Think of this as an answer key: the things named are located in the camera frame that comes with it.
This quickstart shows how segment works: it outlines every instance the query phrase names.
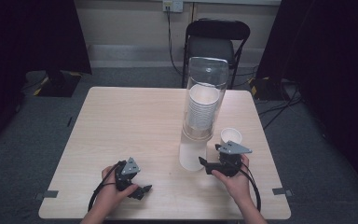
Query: electrical outlet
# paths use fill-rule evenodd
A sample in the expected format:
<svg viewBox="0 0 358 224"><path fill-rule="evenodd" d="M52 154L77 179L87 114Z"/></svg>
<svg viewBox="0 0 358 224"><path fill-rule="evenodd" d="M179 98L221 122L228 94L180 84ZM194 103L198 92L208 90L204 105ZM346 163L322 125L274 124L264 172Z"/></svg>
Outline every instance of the electrical outlet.
<svg viewBox="0 0 358 224"><path fill-rule="evenodd" d="M173 12L183 12L183 2L173 1Z"/></svg>
<svg viewBox="0 0 358 224"><path fill-rule="evenodd" d="M173 1L162 1L162 11L173 12Z"/></svg>

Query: wall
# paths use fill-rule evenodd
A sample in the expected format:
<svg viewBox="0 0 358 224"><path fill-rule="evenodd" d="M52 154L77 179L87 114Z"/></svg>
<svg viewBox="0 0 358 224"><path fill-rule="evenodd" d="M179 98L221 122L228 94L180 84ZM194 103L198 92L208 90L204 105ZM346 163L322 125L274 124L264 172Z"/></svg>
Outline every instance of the wall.
<svg viewBox="0 0 358 224"><path fill-rule="evenodd" d="M77 13L88 45L141 48L162 53L169 60L168 19L161 1L76 1ZM258 64L279 6L184 2L183 13L171 14L172 55L181 62L187 25L192 17L244 21L251 28L242 60Z"/></svg>

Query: black chair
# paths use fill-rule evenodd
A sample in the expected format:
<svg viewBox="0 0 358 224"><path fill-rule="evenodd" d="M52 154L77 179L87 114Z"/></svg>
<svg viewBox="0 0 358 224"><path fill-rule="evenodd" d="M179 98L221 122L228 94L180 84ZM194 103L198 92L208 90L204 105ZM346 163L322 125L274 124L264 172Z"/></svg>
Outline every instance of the black chair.
<svg viewBox="0 0 358 224"><path fill-rule="evenodd" d="M242 47L250 33L249 26L241 21L199 19L191 22L186 29L182 88L185 87L189 58L206 57L223 59L228 62L228 68L233 70L229 86L232 89ZM233 41L240 42L236 51L234 51Z"/></svg>

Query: gray floor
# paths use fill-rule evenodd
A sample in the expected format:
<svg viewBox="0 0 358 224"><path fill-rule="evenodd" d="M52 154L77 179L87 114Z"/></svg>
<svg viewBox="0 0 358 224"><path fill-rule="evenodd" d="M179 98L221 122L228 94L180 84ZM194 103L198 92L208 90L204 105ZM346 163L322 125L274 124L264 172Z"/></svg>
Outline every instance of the gray floor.
<svg viewBox="0 0 358 224"><path fill-rule="evenodd" d="M252 68L240 70L251 72ZM44 72L29 73L28 84L43 76ZM246 78L239 77L237 83ZM0 134L0 223L78 223L39 218L41 202L34 196L48 188L90 87L179 88L180 81L171 67L93 68L93 75L81 78L71 98L35 97L37 86L26 89L20 112ZM293 85L287 88L293 93ZM263 112L282 101L255 103ZM278 112L260 116L263 125ZM285 109L265 130L282 184L294 193L288 197L292 216L269 223L358 223L358 176L324 139L321 127L306 105L299 103Z"/></svg>

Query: white cup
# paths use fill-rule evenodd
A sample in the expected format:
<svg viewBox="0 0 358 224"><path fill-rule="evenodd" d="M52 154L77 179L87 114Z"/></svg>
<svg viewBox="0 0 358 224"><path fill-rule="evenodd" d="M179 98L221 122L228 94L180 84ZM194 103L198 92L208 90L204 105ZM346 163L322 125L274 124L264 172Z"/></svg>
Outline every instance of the white cup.
<svg viewBox="0 0 358 224"><path fill-rule="evenodd" d="M220 133L220 145L224 145L226 142L231 141L240 144L242 141L242 135L236 129L226 128Z"/></svg>
<svg viewBox="0 0 358 224"><path fill-rule="evenodd" d="M219 90L214 86L197 84L190 89L187 124L196 130L211 128L217 108Z"/></svg>

